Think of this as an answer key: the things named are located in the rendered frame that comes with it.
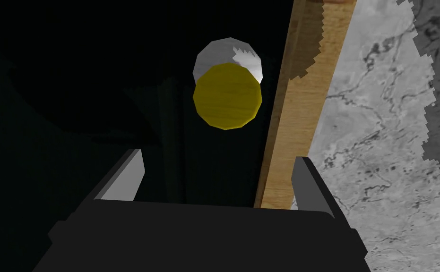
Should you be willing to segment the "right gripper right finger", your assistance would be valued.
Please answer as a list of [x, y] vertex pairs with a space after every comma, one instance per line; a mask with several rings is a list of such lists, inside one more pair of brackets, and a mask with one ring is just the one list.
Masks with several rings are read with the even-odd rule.
[[335, 217], [335, 200], [308, 157], [298, 156], [292, 172], [292, 187], [298, 210], [324, 212]]

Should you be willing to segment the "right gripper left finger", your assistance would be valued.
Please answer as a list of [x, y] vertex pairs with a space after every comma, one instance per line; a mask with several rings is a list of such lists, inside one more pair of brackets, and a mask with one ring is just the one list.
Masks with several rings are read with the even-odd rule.
[[94, 199], [133, 201], [145, 174], [144, 160], [140, 149], [130, 149], [125, 158], [118, 161], [118, 167], [105, 179], [105, 184]]

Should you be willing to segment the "yellow and grey door knob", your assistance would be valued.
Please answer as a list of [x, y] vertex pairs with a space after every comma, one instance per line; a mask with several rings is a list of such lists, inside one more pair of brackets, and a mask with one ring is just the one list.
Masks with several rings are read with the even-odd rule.
[[197, 54], [192, 73], [194, 105], [208, 125], [231, 130], [256, 117], [263, 70], [251, 45], [231, 37], [211, 41]]

